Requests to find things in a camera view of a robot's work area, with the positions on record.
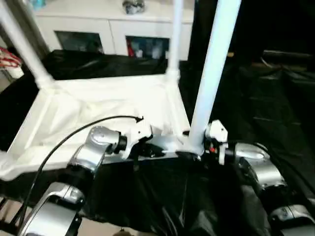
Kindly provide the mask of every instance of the white pvc pipe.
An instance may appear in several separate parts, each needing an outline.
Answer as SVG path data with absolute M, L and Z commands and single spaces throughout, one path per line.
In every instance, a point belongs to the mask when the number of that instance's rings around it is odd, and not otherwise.
M 220 83 L 241 0 L 219 0 L 189 132 L 188 146 L 204 151 L 203 140 Z
M 179 51 L 182 28 L 184 0 L 174 0 L 173 33 L 170 42 L 166 74 L 169 79 L 179 80 Z
M 48 74 L 32 46 L 25 38 L 4 0 L 0 0 L 0 23 L 34 75 L 37 86 L 40 89 L 50 86 L 53 81 L 52 76 Z

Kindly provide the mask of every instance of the black plastic sheet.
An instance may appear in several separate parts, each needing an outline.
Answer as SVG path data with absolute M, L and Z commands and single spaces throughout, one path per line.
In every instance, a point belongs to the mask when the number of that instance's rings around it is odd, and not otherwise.
M 166 61 L 54 51 L 44 61 L 55 79 L 164 73 Z M 192 118 L 202 71 L 181 63 L 180 90 Z M 315 99 L 313 75 L 235 66 L 224 69 L 212 119 L 218 118 L 233 140 L 260 142 L 288 160 L 315 187 L 314 124 L 299 104 Z M 8 149 L 38 89 L 26 75 L 0 94 L 0 149 Z M 253 189 L 241 182 L 233 166 L 181 158 L 102 166 L 83 214 L 93 220 L 158 235 L 271 235 L 266 212 Z M 299 176 L 280 164 L 285 177 L 308 198 L 314 195 Z M 62 170 L 46 171 L 35 187 L 34 205 Z M 0 193 L 22 201 L 34 173 L 0 183 Z

